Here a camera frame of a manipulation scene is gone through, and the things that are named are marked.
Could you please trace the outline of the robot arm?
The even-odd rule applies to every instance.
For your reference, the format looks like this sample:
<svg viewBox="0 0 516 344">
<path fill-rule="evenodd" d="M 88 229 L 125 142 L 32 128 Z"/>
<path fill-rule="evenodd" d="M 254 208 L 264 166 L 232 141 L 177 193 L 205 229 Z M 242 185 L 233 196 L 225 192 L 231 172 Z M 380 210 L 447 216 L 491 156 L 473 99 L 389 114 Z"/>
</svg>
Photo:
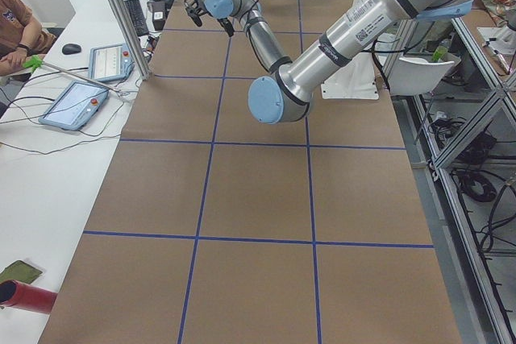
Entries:
<svg viewBox="0 0 516 344">
<path fill-rule="evenodd" d="M 268 74 L 248 90 L 248 108 L 261 123 L 296 122 L 310 112 L 316 87 L 350 63 L 394 22 L 409 19 L 448 19 L 467 14 L 472 0 L 359 0 L 323 32 L 296 60 L 277 41 L 254 0 L 196 0 L 191 19 L 209 14 L 228 28 L 236 19 L 256 58 Z"/>
</svg>

